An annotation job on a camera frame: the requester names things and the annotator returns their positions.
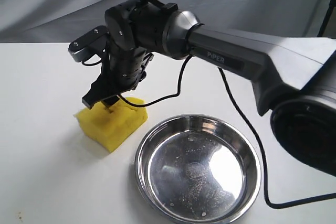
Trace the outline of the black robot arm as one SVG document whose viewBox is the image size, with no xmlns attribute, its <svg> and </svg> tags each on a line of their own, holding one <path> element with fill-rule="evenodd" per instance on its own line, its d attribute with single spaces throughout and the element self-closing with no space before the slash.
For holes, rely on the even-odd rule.
<svg viewBox="0 0 336 224">
<path fill-rule="evenodd" d="M 271 111 L 279 144 L 300 162 L 335 175 L 335 41 L 207 29 L 176 4 L 129 0 L 105 12 L 107 55 L 83 97 L 91 108 L 139 79 L 143 55 L 196 56 L 249 80 L 259 115 Z"/>
</svg>

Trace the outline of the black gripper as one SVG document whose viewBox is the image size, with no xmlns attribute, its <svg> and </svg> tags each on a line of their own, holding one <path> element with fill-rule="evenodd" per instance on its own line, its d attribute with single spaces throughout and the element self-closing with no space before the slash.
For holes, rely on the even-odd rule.
<svg viewBox="0 0 336 224">
<path fill-rule="evenodd" d="M 146 77 L 145 69 L 153 59 L 153 53 L 142 47 L 128 51 L 110 47 L 107 53 L 101 74 L 82 97 L 88 109 L 99 102 L 110 108 L 120 100 L 118 94 L 134 90 Z"/>
</svg>

